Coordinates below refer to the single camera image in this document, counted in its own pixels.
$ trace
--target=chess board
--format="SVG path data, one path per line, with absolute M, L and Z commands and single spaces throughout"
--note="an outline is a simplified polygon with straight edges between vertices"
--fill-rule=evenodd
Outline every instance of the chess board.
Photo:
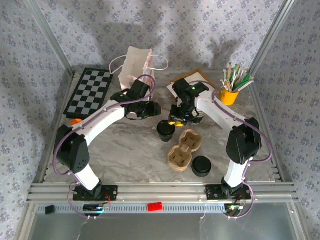
M 68 119 L 86 119 L 102 107 L 113 75 L 107 70 L 85 68 L 64 110 Z

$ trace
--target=marble surface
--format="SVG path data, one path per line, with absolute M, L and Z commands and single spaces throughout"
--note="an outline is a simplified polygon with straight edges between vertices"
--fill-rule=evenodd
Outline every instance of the marble surface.
M 203 182 L 219 183 L 228 169 L 229 159 L 226 153 L 226 144 L 229 133 L 223 131 L 213 120 L 205 116 L 198 125 L 188 124 L 181 128 L 176 127 L 175 133 L 169 142 L 162 142 L 156 127 L 161 120 L 168 119 L 174 97 L 167 89 L 170 80 L 181 73 L 158 71 L 155 78 L 157 89 L 154 100 L 162 107 L 162 115 L 145 120 L 122 120 L 112 124 L 102 132 L 89 146 L 90 166 L 103 183 L 161 183 L 161 182 Z M 70 89 L 70 96 L 80 78 L 76 73 Z M 209 73 L 208 76 L 218 86 L 220 74 Z M 120 90 L 118 76 L 114 76 L 105 102 L 112 94 Z M 235 112 L 246 116 L 255 117 L 249 90 L 242 91 L 236 103 L 231 107 Z M 59 125 L 70 122 L 63 118 Z M 192 154 L 192 159 L 205 156 L 211 160 L 212 169 L 207 177 L 200 178 L 193 174 L 189 166 L 184 172 L 177 172 L 167 165 L 167 154 L 179 142 L 181 133 L 191 128 L 200 132 L 203 143 L 197 152 Z M 268 148 L 262 141 L 262 149 L 256 159 L 265 158 Z M 58 169 L 63 172 L 65 167 L 58 164 Z M 247 173 L 248 181 L 270 182 L 274 181 L 271 162 L 252 164 Z M 52 168 L 52 158 L 49 161 L 45 181 L 49 183 L 71 183 L 74 179 L 70 176 L 58 176 Z

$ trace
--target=pencil holder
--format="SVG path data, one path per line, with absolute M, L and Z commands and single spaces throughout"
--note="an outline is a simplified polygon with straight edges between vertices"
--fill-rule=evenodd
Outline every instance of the pencil holder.
M 238 95 L 239 95 L 239 91 L 229 92 L 225 88 L 223 88 L 220 94 L 220 101 L 227 106 L 231 106 L 235 103 Z

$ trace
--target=patterned wallpaper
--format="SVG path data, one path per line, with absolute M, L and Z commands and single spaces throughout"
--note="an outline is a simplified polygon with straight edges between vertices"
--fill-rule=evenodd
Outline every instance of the patterned wallpaper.
M 299 0 L 255 75 L 276 149 L 320 239 L 320 2 Z
M 13 239 L 67 79 L 21 1 L 0 1 L 0 239 Z
M 73 69 L 109 65 L 129 46 L 175 70 L 249 67 L 283 0 L 37 0 Z M 166 63 L 156 59 L 155 65 Z

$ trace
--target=black container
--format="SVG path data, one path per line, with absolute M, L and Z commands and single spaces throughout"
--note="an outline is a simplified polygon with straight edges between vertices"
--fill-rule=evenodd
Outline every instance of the black container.
M 159 137 L 163 142 L 169 142 L 175 133 L 176 127 L 175 125 L 170 125 L 168 120 L 162 120 L 158 123 L 156 130 L 158 131 Z
M 211 162 L 205 156 L 197 156 L 192 162 L 192 172 L 200 177 L 204 178 L 209 175 L 211 170 Z

